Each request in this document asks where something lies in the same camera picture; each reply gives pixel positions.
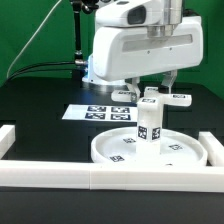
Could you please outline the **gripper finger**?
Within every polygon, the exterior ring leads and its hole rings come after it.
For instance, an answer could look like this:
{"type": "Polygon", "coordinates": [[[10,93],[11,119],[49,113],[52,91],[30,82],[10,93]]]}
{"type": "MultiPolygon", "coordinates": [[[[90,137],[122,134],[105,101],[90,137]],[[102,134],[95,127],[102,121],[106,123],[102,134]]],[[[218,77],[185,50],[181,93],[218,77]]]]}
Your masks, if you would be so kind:
{"type": "Polygon", "coordinates": [[[163,80],[161,85],[168,88],[168,93],[172,92],[172,86],[177,78],[178,71],[172,70],[168,71],[163,75],[163,80]]]}
{"type": "Polygon", "coordinates": [[[139,78],[129,78],[125,80],[128,90],[131,92],[131,101],[137,102],[140,98],[141,91],[138,84],[140,83],[139,78]]]}

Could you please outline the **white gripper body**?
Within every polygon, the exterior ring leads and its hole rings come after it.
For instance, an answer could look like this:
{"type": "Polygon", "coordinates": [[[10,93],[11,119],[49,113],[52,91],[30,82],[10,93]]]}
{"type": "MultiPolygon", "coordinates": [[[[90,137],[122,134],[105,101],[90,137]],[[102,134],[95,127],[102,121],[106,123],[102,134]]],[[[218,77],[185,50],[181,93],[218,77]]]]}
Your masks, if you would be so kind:
{"type": "Polygon", "coordinates": [[[150,36],[146,27],[101,27],[93,42],[93,70],[105,81],[194,67],[202,58],[199,16],[184,17],[172,36],[150,36]]]}

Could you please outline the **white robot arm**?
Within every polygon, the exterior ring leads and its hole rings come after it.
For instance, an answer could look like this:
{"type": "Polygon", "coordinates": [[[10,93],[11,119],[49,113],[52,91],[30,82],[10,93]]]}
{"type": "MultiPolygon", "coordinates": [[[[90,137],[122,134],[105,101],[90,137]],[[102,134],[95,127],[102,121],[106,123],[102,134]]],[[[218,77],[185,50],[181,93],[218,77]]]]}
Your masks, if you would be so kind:
{"type": "Polygon", "coordinates": [[[183,0],[116,0],[95,14],[93,53],[85,82],[128,90],[112,98],[129,102],[140,97],[142,76],[162,74],[170,88],[177,71],[203,58],[201,17],[186,12],[183,0]]]}

